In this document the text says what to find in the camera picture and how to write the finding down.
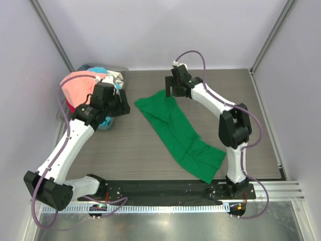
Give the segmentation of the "green t shirt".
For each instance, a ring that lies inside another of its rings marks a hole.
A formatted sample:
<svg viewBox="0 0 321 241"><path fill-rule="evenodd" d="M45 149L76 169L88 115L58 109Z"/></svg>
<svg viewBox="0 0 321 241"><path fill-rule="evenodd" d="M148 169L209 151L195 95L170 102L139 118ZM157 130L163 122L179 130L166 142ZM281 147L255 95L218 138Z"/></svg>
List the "green t shirt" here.
<svg viewBox="0 0 321 241"><path fill-rule="evenodd" d="M187 172L211 184L226 152L212 147L197 134L173 96L161 90L140 98L135 106L151 124L174 160Z"/></svg>

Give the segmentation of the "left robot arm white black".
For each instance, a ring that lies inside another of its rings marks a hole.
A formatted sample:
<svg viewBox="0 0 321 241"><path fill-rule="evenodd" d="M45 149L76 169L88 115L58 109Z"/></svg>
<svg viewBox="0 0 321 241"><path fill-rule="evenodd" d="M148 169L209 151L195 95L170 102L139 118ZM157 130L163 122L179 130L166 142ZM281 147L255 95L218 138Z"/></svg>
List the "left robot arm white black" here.
<svg viewBox="0 0 321 241"><path fill-rule="evenodd" d="M93 93L75 108L67 122L63 137L36 172L28 171L24 183L32 201L42 202L58 211L78 198L89 196L102 200L106 196L105 179L88 174L80 179L66 180L66 175L87 140L106 117L128 114L130 107L125 90L114 76L92 76L97 82Z"/></svg>

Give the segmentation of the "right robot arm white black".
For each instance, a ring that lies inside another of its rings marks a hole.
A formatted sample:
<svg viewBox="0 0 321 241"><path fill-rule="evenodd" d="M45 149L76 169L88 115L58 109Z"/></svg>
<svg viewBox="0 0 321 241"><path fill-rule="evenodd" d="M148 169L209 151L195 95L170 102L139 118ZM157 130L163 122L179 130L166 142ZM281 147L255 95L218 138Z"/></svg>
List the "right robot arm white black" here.
<svg viewBox="0 0 321 241"><path fill-rule="evenodd" d="M247 106L226 100L201 78L192 77L186 64L174 61L171 73L165 78L167 97L188 97L218 118L218 136L227 150L226 193L233 199L239 198L249 185L244 161L252 127L248 113L242 111Z"/></svg>

